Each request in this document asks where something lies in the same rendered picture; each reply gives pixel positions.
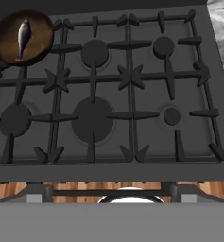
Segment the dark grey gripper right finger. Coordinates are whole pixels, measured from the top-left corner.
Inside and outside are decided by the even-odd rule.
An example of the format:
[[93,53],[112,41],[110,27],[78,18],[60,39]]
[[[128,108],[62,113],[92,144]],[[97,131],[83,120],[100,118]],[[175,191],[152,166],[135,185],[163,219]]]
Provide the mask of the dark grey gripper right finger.
[[171,202],[178,203],[203,203],[203,202],[224,202],[224,199],[208,195],[195,185],[172,185],[170,188]]

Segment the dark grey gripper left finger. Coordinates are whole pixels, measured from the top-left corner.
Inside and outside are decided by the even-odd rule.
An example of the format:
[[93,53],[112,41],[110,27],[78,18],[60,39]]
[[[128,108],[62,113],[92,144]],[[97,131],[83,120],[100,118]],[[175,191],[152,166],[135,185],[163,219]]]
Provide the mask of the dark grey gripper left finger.
[[16,195],[4,197],[0,202],[45,203],[53,202],[53,187],[43,184],[29,184]]

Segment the silver blue fish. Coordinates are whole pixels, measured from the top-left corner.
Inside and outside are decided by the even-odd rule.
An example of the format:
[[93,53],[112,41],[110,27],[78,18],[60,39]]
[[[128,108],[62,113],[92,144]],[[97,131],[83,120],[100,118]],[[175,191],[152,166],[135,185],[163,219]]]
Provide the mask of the silver blue fish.
[[24,19],[18,30],[18,55],[16,61],[22,61],[25,48],[32,38],[31,25],[28,19]]

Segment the white and black round object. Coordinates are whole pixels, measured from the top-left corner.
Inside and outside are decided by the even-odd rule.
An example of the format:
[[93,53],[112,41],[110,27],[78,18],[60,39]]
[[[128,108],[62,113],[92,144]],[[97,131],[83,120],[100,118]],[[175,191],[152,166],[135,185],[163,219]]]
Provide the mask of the white and black round object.
[[[122,187],[118,190],[143,190],[139,187]],[[129,196],[103,196],[97,203],[164,203],[158,196],[129,197]]]

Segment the dark grey gas hob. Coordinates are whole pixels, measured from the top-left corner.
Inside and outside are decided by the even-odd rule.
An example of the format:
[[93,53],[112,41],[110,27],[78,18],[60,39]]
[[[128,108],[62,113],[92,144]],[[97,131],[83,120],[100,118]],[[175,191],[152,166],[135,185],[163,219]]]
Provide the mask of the dark grey gas hob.
[[50,51],[0,73],[0,182],[224,180],[224,71],[207,2],[40,11]]

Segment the brown frying pan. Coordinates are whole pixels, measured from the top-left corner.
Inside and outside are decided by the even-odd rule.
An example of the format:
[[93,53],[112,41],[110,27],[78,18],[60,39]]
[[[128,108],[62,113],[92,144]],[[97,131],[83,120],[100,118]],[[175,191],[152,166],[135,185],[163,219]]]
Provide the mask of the brown frying pan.
[[[28,20],[31,38],[24,48],[23,60],[19,55],[18,32],[21,23]],[[54,26],[50,18],[37,10],[20,10],[0,20],[0,73],[11,66],[29,66],[41,61],[54,42]]]

